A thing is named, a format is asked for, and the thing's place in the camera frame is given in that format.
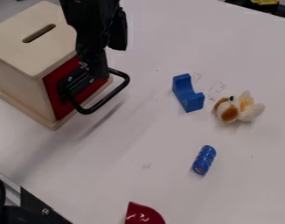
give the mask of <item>blue rectangular block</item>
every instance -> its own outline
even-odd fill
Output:
[[[195,93],[191,84],[191,76],[186,73],[173,78],[172,90],[182,104],[186,113],[204,107],[205,95]]]

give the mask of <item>red panel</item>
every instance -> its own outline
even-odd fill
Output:
[[[74,57],[68,60],[64,65],[58,67],[53,72],[49,73],[44,79],[45,88],[49,96],[49,100],[52,104],[52,108],[57,120],[61,120],[65,116],[67,116],[73,109],[73,105],[68,102],[67,104],[63,104],[59,98],[59,94],[57,91],[57,83],[64,78],[66,75],[70,74],[73,70],[75,70],[79,66],[78,57]],[[97,80],[90,87],[86,88],[80,94],[76,96],[76,101],[78,103],[82,103],[89,96],[91,96],[94,92],[96,92],[100,87],[102,87],[107,80]]]

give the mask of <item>stuffed toy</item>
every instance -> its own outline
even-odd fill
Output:
[[[254,104],[254,98],[249,91],[245,91],[240,97],[221,98],[215,104],[214,110],[224,123],[232,123],[237,120],[249,122],[264,112],[265,105]]]

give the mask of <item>white table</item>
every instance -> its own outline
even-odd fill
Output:
[[[129,50],[108,51],[131,85],[56,132],[0,100],[0,171],[77,224],[122,224],[129,201],[169,224],[285,224],[285,19],[217,1],[125,1]],[[202,74],[248,89],[266,112],[220,125],[212,104],[186,114],[171,78]],[[204,178],[200,148],[218,151]]]

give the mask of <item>blue cylinder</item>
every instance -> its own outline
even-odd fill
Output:
[[[199,175],[206,175],[215,157],[215,149],[210,145],[205,145],[194,161],[192,170],[194,170]]]

